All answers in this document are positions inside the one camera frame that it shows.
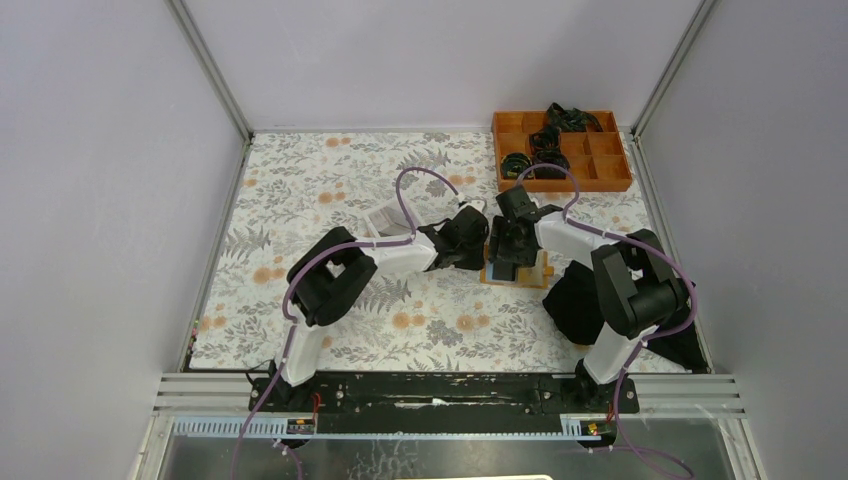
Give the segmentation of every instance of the floral patterned surface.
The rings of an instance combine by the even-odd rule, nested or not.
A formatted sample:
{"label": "floral patterned surface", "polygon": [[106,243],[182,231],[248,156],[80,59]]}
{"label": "floral patterned surface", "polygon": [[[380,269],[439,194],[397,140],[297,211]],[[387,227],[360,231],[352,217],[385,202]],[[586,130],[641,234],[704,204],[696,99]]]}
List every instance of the floral patterned surface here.
{"label": "floral patterned surface", "polygon": [[[466,196],[486,199],[491,220],[498,211],[493,158],[486,133],[257,135],[190,368],[250,368],[272,358],[289,327],[280,310],[287,269],[334,226],[364,235],[360,213],[394,195],[405,167],[435,169]],[[410,174],[401,186],[425,223],[455,212],[453,195],[431,177]],[[569,195],[536,196],[562,204]],[[584,194],[572,212],[610,230],[649,225],[635,181],[625,193]],[[568,264],[556,253],[549,261],[557,272]],[[453,269],[375,277],[326,329],[319,368],[572,371],[588,347],[556,330],[541,304],[546,293],[484,285],[479,272]],[[682,371],[645,350],[632,368]]]}

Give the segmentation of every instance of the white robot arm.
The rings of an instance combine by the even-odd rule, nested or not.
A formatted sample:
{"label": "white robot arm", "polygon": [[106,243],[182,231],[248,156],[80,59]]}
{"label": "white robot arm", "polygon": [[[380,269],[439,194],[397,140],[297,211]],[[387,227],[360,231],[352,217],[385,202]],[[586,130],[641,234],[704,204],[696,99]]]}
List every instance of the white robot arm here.
{"label": "white robot arm", "polygon": [[[502,216],[492,223],[489,261],[498,279],[510,280],[515,268],[531,266],[538,249],[562,253],[593,270],[605,323],[576,373],[588,377],[592,388],[612,385],[639,342],[685,305],[682,281],[648,252],[573,226],[559,207],[538,207],[521,186],[496,199]],[[629,236],[662,251],[648,230]],[[634,280],[632,271],[641,271],[641,278]]]}
{"label": "white robot arm", "polygon": [[[318,366],[323,330],[342,318],[375,274],[424,272],[455,267],[481,270],[489,222],[482,201],[461,202],[454,218],[443,225],[419,227],[411,243],[375,247],[373,238],[355,238],[344,227],[329,232],[292,267],[289,282],[312,259],[344,243],[358,248],[340,250],[314,265],[297,283],[292,296],[298,318],[289,330],[275,361],[291,386],[309,380]],[[342,265],[336,274],[329,263]]]}

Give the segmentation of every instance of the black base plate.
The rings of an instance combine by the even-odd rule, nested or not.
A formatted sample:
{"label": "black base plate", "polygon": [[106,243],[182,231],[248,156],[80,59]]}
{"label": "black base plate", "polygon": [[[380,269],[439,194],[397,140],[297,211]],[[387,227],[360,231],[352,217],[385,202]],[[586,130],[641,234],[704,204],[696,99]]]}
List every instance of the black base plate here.
{"label": "black base plate", "polygon": [[[259,393],[267,385],[267,378],[254,379]],[[552,374],[318,372],[294,389],[292,398],[303,400],[284,404],[272,395],[259,411],[311,414],[317,393],[318,433],[560,433],[560,414],[610,411],[611,398],[587,404],[576,389],[573,377]],[[630,379],[619,408],[639,412]]]}

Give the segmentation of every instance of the gray wall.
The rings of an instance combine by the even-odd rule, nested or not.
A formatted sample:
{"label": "gray wall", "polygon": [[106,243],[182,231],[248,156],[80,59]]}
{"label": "gray wall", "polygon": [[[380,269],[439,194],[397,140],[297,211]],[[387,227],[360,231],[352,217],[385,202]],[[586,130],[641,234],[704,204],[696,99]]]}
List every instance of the gray wall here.
{"label": "gray wall", "polygon": [[190,0],[257,129],[489,127],[554,100],[630,124],[698,0]]}
{"label": "gray wall", "polygon": [[123,478],[240,141],[162,1],[0,7],[3,478]]}
{"label": "gray wall", "polygon": [[848,3],[724,1],[644,135],[772,479],[842,478]]}

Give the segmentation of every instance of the orange tray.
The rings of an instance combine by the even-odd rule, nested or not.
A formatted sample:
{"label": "orange tray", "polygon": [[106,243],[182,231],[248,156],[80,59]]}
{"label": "orange tray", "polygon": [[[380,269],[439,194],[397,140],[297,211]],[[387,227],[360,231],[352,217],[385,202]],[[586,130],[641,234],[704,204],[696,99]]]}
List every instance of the orange tray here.
{"label": "orange tray", "polygon": [[[560,134],[560,150],[571,173],[580,183],[583,192],[624,192],[633,183],[624,145],[618,134],[615,117],[608,110],[589,111],[598,118],[603,132],[598,132],[591,123],[587,132]],[[498,190],[503,192],[515,185],[515,180],[501,176],[501,160],[509,153],[522,152],[530,158],[530,134],[545,125],[545,112],[495,112],[492,132],[495,137],[495,168],[498,175]],[[574,186],[568,179],[536,180],[522,182],[528,192],[573,192]]]}

